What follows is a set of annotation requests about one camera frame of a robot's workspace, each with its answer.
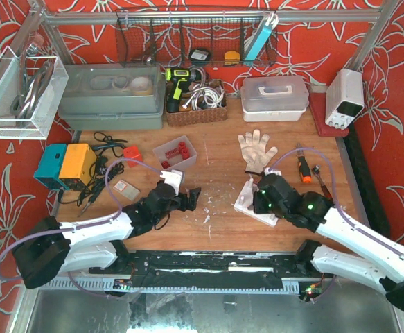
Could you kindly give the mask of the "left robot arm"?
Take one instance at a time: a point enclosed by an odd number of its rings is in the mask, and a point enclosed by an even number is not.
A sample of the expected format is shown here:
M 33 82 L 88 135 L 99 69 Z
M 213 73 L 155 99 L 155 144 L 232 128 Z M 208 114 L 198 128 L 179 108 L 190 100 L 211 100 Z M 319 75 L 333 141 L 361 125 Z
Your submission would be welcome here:
M 55 217 L 42 219 L 29 239 L 12 250 L 25 287 L 44 286 L 60 273 L 102 269 L 122 271 L 128 265 L 123 240 L 159 230 L 175 210 L 193 211 L 201 189 L 176 193 L 163 181 L 139 201 L 120 212 L 77 223 L 60 223 Z

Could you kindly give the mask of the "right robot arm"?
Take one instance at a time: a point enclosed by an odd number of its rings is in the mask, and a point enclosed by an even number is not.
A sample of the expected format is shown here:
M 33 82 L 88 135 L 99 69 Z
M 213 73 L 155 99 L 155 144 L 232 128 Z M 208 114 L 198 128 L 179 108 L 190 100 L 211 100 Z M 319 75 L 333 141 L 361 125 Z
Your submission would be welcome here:
M 307 266 L 371 287 L 404 311 L 404 245 L 359 223 L 321 194 L 299 194 L 280 175 L 264 176 L 257 188 L 255 213 L 274 214 L 352 250 L 348 255 L 307 240 L 300 252 Z

